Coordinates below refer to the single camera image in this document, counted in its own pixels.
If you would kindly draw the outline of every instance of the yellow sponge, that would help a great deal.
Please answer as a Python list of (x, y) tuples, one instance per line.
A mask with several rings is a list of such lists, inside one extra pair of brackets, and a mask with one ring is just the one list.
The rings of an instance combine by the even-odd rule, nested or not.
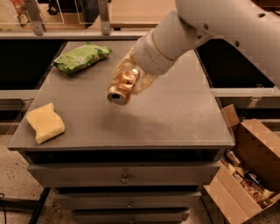
[(27, 122), (35, 129), (35, 139), (39, 144), (65, 131), (65, 125), (62, 119), (54, 112), (52, 102), (30, 111), (27, 114)]

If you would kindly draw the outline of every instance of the open box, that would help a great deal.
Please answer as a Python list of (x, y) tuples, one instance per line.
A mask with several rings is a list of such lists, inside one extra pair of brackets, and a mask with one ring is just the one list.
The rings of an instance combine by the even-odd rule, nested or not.
[(240, 122), (233, 105), (222, 110), (232, 128), (234, 151), (246, 170), (264, 180), (264, 187), (276, 194), (272, 204), (262, 209), (237, 179), (220, 162), (220, 169), (205, 189), (230, 223), (243, 223), (280, 200), (280, 138), (256, 119)]

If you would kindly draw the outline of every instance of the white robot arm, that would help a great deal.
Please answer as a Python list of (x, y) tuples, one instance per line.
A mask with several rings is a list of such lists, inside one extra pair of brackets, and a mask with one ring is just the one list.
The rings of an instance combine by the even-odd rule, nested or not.
[[(216, 37), (280, 86), (279, 16), (251, 0), (176, 0), (176, 7), (136, 42), (133, 60), (141, 71), (165, 74), (183, 53)], [(119, 98), (110, 100), (118, 104)]]

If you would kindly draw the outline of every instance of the speckled floor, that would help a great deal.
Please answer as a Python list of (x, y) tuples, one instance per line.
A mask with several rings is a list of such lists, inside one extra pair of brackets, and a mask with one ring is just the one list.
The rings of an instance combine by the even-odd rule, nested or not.
[[(0, 193), (4, 193), (7, 198), (38, 200), (43, 188), (26, 170), (27, 162), (14, 151), (7, 149), (11, 136), (0, 136)], [(38, 218), (38, 224), (75, 224), (69, 211), (60, 208), (53, 201), (54, 193), (50, 191), (41, 215)], [(224, 224), (226, 221), (217, 208), (210, 202), (207, 196), (203, 201), (211, 215), (213, 224)], [(31, 211), (10, 212), (6, 214), (7, 224), (27, 224), (32, 216)], [(4, 223), (4, 213), (0, 210), (0, 223)], [(207, 210), (199, 201), (196, 207), (191, 208), (191, 214), (183, 224), (211, 224)], [(277, 224), (280, 223), (280, 203), (258, 214), (246, 224)]]

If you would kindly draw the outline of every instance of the green bag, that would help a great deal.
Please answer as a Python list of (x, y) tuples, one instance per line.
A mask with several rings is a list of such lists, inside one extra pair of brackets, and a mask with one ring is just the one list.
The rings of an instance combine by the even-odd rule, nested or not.
[(112, 52), (112, 49), (107, 46), (87, 42), (85, 45), (61, 54), (52, 65), (64, 74), (72, 74), (105, 59)]

